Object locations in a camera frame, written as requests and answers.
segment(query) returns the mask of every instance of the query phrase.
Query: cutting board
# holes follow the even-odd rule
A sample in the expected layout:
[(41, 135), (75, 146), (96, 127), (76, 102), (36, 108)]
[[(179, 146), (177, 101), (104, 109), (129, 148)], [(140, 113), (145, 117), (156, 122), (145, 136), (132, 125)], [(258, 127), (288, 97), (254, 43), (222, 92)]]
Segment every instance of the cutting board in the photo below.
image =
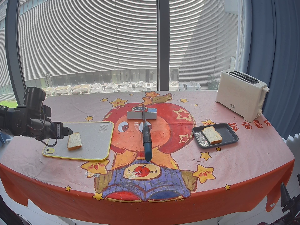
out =
[[(54, 158), (101, 161), (108, 157), (110, 142), (113, 135), (112, 122), (64, 122), (64, 125), (79, 132), (82, 147), (68, 150), (69, 136), (58, 139), (54, 147), (43, 148), (43, 155)], [(55, 139), (49, 139), (47, 144), (54, 144)]]

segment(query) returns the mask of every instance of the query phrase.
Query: white bread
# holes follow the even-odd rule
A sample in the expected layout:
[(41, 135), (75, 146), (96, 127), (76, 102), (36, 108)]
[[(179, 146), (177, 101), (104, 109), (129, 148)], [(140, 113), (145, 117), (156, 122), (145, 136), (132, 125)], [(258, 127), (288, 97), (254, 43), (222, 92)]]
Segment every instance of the white bread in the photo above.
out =
[(68, 150), (75, 150), (81, 148), (81, 138), (80, 133), (73, 133), (69, 136), (68, 140)]
[(222, 142), (221, 135), (215, 130), (213, 126), (205, 127), (202, 130), (202, 133), (204, 134), (204, 136), (207, 138), (207, 140), (211, 145)]

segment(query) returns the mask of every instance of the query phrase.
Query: orange tablecloth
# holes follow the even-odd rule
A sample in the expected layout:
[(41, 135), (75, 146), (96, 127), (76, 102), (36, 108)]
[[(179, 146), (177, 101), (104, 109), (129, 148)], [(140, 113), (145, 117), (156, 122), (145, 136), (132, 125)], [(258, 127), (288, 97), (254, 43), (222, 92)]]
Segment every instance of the orange tablecloth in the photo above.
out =
[[(201, 91), (47, 98), (53, 121), (114, 122), (108, 159), (44, 157), (40, 142), (14, 137), (0, 159), (2, 183), (20, 204), (30, 199), (47, 213), (102, 224), (190, 223), (252, 210), (265, 196), (270, 211), (294, 157), (263, 115), (247, 124), (215, 103), (215, 96)], [(151, 163), (143, 158), (139, 121), (126, 119), (126, 111), (142, 102), (157, 108), (158, 119), (150, 120)], [(200, 148), (191, 129), (212, 122), (231, 124), (239, 141)]]

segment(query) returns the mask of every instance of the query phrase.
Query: curtain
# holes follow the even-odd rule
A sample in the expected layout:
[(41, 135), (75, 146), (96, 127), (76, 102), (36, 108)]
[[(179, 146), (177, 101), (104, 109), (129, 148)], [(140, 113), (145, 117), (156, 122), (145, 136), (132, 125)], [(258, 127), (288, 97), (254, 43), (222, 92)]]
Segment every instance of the curtain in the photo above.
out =
[(285, 139), (300, 132), (300, 0), (251, 0), (247, 73), (270, 88), (263, 114)]

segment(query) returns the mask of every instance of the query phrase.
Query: cartoon eye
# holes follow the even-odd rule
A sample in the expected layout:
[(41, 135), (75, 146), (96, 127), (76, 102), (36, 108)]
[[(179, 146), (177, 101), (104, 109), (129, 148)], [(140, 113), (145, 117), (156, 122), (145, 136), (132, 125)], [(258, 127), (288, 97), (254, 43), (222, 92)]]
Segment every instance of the cartoon eye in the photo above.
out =
[(118, 130), (119, 130), (119, 132), (125, 132), (125, 131), (127, 131), (129, 129), (129, 124), (128, 124), (128, 122), (121, 122), (119, 125), (118, 125)]
[[(148, 124), (149, 128), (150, 128), (150, 131), (152, 129), (152, 125), (150, 122), (146, 121), (146, 123)], [(143, 131), (143, 123), (141, 122), (140, 123), (140, 126), (139, 126), (139, 131), (142, 132)]]

